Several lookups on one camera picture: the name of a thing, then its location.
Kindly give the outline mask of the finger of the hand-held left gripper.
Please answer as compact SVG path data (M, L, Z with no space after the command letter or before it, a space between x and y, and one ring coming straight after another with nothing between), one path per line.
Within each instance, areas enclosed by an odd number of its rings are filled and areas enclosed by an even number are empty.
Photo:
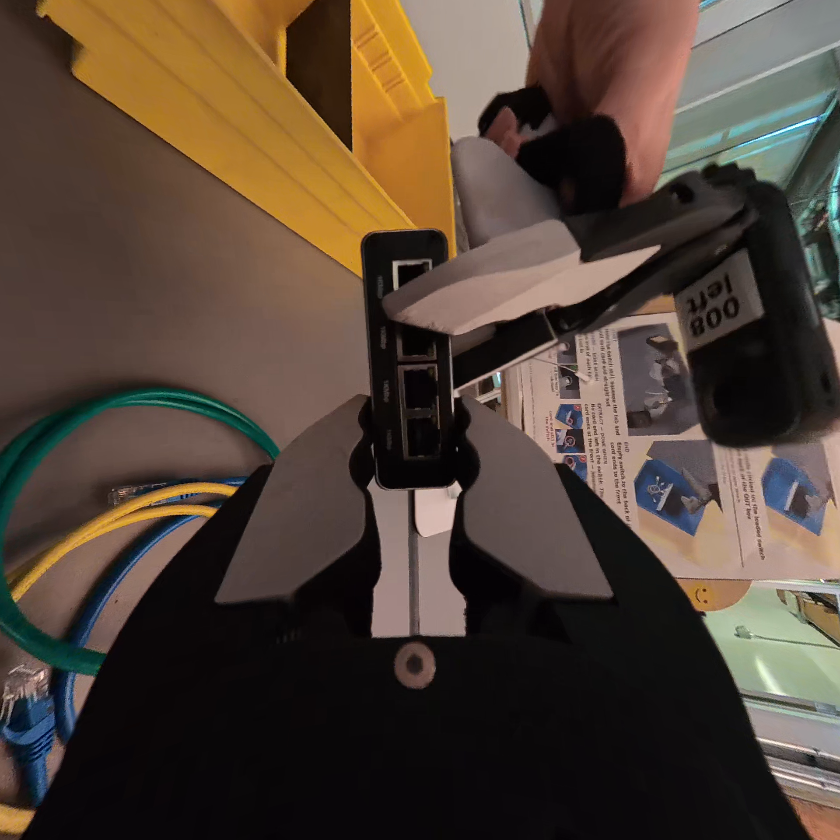
M531 312L451 338L454 388L461 392L573 337L571 325L557 312Z
M581 247L559 220L493 238L385 296L395 322L449 336L544 308L566 307L621 280L657 254L660 245L633 246L584 262Z

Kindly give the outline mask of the person's left hand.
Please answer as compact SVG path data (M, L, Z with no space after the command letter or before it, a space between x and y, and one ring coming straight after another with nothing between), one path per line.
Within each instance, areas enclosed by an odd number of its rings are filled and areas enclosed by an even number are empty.
M626 145L622 204L654 189L699 18L698 1L546 1L525 82L558 124L611 118Z

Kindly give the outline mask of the yellow plastic bin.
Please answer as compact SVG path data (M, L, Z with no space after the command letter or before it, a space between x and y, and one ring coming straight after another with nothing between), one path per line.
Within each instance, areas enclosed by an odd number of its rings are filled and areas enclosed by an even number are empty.
M76 79L353 273L370 232L455 254L446 103L396 1L48 1Z

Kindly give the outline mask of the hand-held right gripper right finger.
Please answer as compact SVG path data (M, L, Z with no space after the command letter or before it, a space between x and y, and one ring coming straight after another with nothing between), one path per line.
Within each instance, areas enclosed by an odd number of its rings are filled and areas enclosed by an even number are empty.
M462 491L450 577L465 633L541 635L558 604L614 602L557 466L521 429L471 397L456 407Z

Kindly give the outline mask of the instruction sheet on stand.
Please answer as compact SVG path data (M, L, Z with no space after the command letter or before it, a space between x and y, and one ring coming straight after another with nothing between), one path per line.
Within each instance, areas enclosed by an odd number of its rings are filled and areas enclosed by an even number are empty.
M677 579L838 581L838 432L713 444L673 312L562 339L461 394L571 469Z

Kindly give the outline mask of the black network switch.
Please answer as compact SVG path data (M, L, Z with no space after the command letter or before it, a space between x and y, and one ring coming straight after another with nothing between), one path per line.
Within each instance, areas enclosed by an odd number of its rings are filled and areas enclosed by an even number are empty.
M387 490L450 487L456 446L449 337L388 318L385 298L448 257L436 229L373 232L360 258L371 380L375 477Z

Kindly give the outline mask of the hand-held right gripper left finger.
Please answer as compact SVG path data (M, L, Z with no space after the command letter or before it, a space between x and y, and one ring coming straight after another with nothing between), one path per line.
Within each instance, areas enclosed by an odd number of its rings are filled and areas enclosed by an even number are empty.
M276 458L215 602L275 602L314 633L372 636L381 541L369 485L371 399L355 395Z

